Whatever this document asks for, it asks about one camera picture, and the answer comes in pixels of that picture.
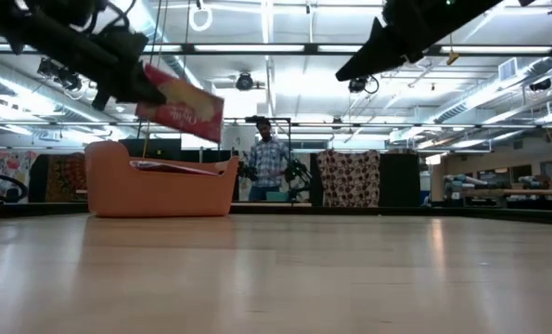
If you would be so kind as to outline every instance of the man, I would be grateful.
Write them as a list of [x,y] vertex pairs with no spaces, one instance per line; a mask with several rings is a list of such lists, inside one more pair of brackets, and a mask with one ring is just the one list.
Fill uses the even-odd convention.
[[257,180],[250,188],[249,201],[267,200],[268,192],[279,191],[289,154],[288,148],[272,137],[268,120],[258,121],[257,130],[262,140],[250,149],[249,166],[257,169]]

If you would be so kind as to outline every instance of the black robotic arm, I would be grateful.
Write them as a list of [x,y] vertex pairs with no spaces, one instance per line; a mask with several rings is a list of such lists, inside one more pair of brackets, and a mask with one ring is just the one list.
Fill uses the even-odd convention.
[[[98,14],[107,7],[118,18],[93,33]],[[121,19],[124,24],[116,25]],[[125,13],[108,0],[0,0],[0,36],[13,52],[19,55],[29,45],[95,82],[93,107],[99,110],[111,96],[118,102],[166,101],[139,60],[148,39],[131,32],[128,24]]]

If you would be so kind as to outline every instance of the wooden floor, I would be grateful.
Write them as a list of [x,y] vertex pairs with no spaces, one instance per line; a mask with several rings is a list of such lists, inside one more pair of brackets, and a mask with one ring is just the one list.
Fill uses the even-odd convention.
[[311,215],[2,221],[3,333],[552,334],[552,226]]

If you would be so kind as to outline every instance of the red box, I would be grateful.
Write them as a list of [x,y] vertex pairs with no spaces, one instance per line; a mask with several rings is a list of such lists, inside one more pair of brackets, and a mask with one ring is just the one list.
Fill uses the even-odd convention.
[[161,106],[138,103],[135,115],[184,133],[220,143],[224,99],[147,64],[144,73],[166,96]]

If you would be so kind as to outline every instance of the jeans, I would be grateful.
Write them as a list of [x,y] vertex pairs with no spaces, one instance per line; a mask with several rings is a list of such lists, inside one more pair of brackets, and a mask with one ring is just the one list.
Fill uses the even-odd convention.
[[249,192],[249,201],[267,200],[268,192],[279,191],[279,186],[252,186]]

